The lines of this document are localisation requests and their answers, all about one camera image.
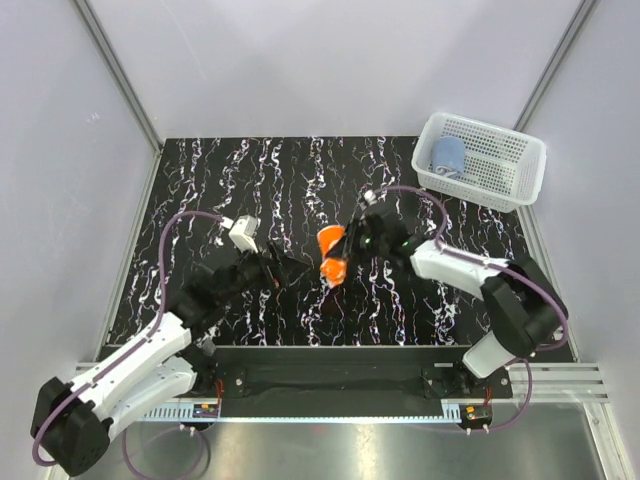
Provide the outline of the orange white patterned towel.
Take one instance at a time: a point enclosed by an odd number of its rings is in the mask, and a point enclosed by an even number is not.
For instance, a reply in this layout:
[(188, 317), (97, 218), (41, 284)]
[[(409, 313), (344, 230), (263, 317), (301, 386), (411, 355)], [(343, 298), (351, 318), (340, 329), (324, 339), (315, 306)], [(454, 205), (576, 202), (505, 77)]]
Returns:
[(345, 228), (329, 225), (320, 230), (316, 239), (322, 255), (320, 274), (330, 288), (341, 285), (347, 275), (347, 261), (341, 255), (341, 241)]

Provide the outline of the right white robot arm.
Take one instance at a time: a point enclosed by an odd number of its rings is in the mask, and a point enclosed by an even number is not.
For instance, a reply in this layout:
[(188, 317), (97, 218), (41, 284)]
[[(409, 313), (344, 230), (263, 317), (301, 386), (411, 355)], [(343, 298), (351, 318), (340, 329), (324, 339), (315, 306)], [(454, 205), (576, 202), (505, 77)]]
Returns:
[(320, 272), (332, 288), (346, 280), (349, 266), (381, 258), (417, 278), (450, 285), (484, 303), (490, 331), (467, 350), (453, 374), (463, 395), (480, 394), (496, 370), (530, 357), (566, 327), (568, 311), (531, 257), (483, 257), (412, 234), (399, 215), (381, 203), (369, 206), (345, 226), (323, 228), (317, 241)]

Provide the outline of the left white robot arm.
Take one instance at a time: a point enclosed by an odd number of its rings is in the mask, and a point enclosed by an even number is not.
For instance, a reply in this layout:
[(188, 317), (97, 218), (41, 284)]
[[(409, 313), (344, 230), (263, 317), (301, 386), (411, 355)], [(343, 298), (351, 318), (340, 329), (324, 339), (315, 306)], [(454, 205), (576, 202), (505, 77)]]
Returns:
[(225, 306), (253, 288), (280, 292), (308, 268), (273, 242), (228, 266), (195, 265), (159, 319), (94, 367), (40, 388), (30, 429), (34, 461), (81, 475), (142, 415), (180, 395), (208, 394), (216, 366), (198, 343)]

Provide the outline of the light blue towel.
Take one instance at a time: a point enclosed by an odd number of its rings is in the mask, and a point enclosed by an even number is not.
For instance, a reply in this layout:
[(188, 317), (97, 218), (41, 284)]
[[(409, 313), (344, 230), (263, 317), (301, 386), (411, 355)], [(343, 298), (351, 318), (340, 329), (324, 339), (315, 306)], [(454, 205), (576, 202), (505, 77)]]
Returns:
[(458, 178), (464, 171), (464, 142), (452, 136), (437, 139), (431, 151), (432, 170), (435, 174), (449, 179)]

